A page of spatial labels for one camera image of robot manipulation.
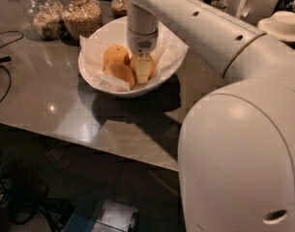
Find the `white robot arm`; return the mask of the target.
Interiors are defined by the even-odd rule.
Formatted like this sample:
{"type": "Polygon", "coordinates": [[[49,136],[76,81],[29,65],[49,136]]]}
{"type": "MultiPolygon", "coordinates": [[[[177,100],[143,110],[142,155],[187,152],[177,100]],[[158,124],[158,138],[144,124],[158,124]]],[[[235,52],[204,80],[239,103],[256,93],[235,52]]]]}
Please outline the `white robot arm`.
{"type": "Polygon", "coordinates": [[[180,131],[187,232],[295,232],[295,51],[198,0],[129,2],[227,82],[180,131]]]}

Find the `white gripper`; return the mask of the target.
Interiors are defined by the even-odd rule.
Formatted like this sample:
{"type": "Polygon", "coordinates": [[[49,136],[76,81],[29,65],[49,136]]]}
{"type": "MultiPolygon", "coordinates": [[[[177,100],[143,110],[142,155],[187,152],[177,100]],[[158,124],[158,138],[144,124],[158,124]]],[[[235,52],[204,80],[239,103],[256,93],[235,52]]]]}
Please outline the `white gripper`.
{"type": "MultiPolygon", "coordinates": [[[[159,31],[149,35],[138,34],[127,31],[128,47],[133,54],[139,55],[143,53],[151,53],[157,47],[159,31]]],[[[152,67],[152,60],[150,57],[138,57],[134,61],[134,70],[136,81],[138,84],[146,84],[148,82],[149,73],[152,67]]]]}

